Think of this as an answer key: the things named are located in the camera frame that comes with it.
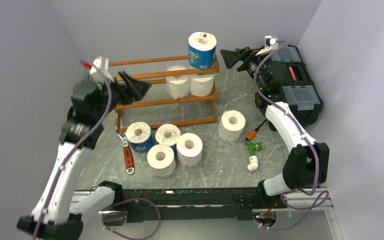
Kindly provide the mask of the white roll sideways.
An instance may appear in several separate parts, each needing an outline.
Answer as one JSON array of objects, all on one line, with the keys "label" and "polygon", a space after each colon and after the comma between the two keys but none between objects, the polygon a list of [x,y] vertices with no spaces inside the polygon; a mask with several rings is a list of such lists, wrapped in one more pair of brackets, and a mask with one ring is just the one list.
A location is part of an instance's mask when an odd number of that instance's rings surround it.
[{"label": "white roll sideways", "polygon": [[197,97],[205,97],[212,92],[214,86],[214,74],[193,75],[190,77],[190,93]]}]

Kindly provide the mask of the red handled tool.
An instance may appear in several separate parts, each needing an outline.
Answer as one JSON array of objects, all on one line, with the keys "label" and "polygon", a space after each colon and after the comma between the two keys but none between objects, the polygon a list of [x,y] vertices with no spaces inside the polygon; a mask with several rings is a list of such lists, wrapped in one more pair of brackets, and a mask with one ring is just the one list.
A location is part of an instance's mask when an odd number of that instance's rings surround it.
[{"label": "red handled tool", "polygon": [[134,163],[134,158],[129,145],[129,141],[124,132],[118,134],[118,137],[121,139],[121,142],[122,142],[126,172],[128,175],[133,175],[135,173],[135,163]]}]

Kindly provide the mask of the black plastic toolbox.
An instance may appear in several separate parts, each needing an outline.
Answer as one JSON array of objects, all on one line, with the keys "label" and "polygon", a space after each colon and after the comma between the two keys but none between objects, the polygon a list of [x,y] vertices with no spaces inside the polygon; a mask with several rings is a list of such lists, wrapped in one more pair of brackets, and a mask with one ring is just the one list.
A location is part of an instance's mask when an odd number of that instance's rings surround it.
[{"label": "black plastic toolbox", "polygon": [[269,60],[286,65],[285,83],[280,92],[284,100],[282,102],[288,104],[291,113],[302,127],[314,124],[324,107],[324,102],[317,92],[315,82],[301,58],[298,47],[289,44],[267,61]]}]

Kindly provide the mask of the white roll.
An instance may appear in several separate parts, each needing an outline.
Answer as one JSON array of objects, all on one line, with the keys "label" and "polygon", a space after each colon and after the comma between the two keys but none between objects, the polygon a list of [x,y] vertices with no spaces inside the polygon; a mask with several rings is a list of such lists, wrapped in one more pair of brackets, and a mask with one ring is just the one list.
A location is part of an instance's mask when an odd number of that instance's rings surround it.
[{"label": "white roll", "polygon": [[168,177],[176,168],[174,150],[167,145],[154,145],[147,153],[147,162],[151,172],[157,177]]},{"label": "white roll", "polygon": [[246,125],[244,115],[237,110],[229,110],[222,114],[218,126],[218,135],[225,142],[237,141]]},{"label": "white roll", "polygon": [[194,133],[182,134],[177,143],[178,161],[184,167],[193,167],[202,159],[203,141]]},{"label": "white roll", "polygon": [[168,94],[173,99],[186,97],[190,92],[190,76],[189,75],[172,75],[166,76],[166,88]]}]

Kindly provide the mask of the orange wooden two-tier shelf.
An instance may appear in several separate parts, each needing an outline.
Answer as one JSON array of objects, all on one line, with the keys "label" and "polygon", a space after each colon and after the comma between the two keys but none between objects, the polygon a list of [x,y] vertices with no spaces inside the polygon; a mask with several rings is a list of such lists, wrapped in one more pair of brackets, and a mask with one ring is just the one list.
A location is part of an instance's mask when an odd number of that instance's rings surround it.
[{"label": "orange wooden two-tier shelf", "polygon": [[[174,62],[174,61],[183,61],[187,60],[188,56],[180,55],[180,56],[168,56],[168,57],[158,57],[158,58],[145,58],[145,59],[137,59],[137,60],[127,60],[127,61],[114,61],[110,62],[110,67],[118,67],[118,66],[127,66],[127,65],[137,65],[137,64],[153,64],[153,63],[166,63],[166,62]],[[192,69],[183,69],[183,70],[175,70],[175,71],[159,71],[159,72],[148,72],[148,73],[138,73],[133,74],[132,77],[139,80],[144,80],[152,84],[153,87],[156,87],[161,84],[166,83],[166,77],[178,76],[178,75],[206,75],[206,74],[215,74],[220,71],[220,63],[218,58],[214,59],[214,64],[212,67],[206,70],[198,70],[195,68]],[[189,125],[197,125],[197,124],[207,124],[214,123],[217,120],[216,110],[214,105],[214,100],[218,98],[218,91],[216,85],[214,84],[210,94],[206,96],[195,96],[195,95],[187,95],[186,97],[174,99],[167,92],[158,93],[158,94],[147,94],[146,97],[139,102],[135,102],[131,105],[118,105],[115,108],[115,132],[117,134],[123,133],[127,130],[127,127],[123,125],[123,111],[132,108],[142,108],[142,107],[154,107],[154,106],[162,106],[168,104],[179,104],[179,103],[190,103],[190,102],[200,102],[207,101],[210,109],[210,117],[207,118],[196,118],[191,120],[180,120],[180,121],[171,121],[172,125],[182,127]]]}]

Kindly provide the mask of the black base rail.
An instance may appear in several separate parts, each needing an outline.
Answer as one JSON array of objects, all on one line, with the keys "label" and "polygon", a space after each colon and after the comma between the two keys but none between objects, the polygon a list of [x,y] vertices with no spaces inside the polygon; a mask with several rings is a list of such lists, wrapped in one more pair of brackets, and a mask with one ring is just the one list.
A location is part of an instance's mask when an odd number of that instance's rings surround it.
[{"label": "black base rail", "polygon": [[124,189],[123,198],[106,211],[123,211],[128,223],[161,220],[236,219],[286,209],[279,196],[263,197],[257,187]]}]

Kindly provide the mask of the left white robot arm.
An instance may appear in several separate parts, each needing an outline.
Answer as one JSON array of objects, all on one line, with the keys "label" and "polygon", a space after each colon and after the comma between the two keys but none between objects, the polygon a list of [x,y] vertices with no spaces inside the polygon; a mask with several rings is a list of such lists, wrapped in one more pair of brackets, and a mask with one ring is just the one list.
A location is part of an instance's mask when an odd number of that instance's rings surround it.
[{"label": "left white robot arm", "polygon": [[73,88],[50,178],[32,212],[19,218],[18,230],[34,239],[77,240],[95,214],[106,207],[117,210],[123,205],[123,187],[112,181],[103,181],[93,193],[72,205],[79,177],[103,132],[105,117],[119,105],[141,101],[152,86],[124,71],[119,76],[124,84],[108,76],[101,81],[82,80]]}]

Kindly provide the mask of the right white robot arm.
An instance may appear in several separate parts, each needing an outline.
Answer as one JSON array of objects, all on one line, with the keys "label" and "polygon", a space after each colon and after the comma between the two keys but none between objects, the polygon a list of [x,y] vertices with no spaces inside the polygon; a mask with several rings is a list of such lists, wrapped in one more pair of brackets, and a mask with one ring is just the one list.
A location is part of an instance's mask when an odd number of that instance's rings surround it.
[{"label": "right white robot arm", "polygon": [[324,183],[330,150],[305,131],[318,119],[324,102],[296,46],[288,45],[271,55],[255,82],[255,106],[289,152],[282,172],[258,184],[256,203],[267,208],[275,196]]}]

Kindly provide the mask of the blue roll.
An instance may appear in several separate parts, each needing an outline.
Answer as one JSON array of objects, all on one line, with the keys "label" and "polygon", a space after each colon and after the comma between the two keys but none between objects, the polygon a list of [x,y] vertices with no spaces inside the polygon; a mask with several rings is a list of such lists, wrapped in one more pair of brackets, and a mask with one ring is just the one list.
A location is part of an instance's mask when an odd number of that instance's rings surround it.
[{"label": "blue roll", "polygon": [[138,153],[146,153],[154,146],[151,127],[142,121],[130,124],[125,132],[130,147]]},{"label": "blue roll", "polygon": [[215,62],[216,37],[208,32],[194,32],[188,38],[188,62],[198,70],[207,70]]},{"label": "blue roll", "polygon": [[182,135],[180,129],[173,124],[166,123],[161,125],[155,132],[155,140],[160,145],[166,145],[177,150],[177,142]]}]

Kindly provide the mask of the green and white pipe fitting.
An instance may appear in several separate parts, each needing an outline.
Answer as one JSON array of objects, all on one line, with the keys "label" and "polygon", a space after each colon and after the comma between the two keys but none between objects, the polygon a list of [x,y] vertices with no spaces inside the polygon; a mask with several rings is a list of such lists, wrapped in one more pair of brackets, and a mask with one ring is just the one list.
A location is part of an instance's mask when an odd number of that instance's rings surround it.
[{"label": "green and white pipe fitting", "polygon": [[248,158],[249,164],[247,169],[249,172],[254,172],[259,168],[259,159],[256,155],[256,151],[261,151],[264,148],[262,142],[252,143],[249,140],[245,140],[244,144],[247,146],[250,157]]}]

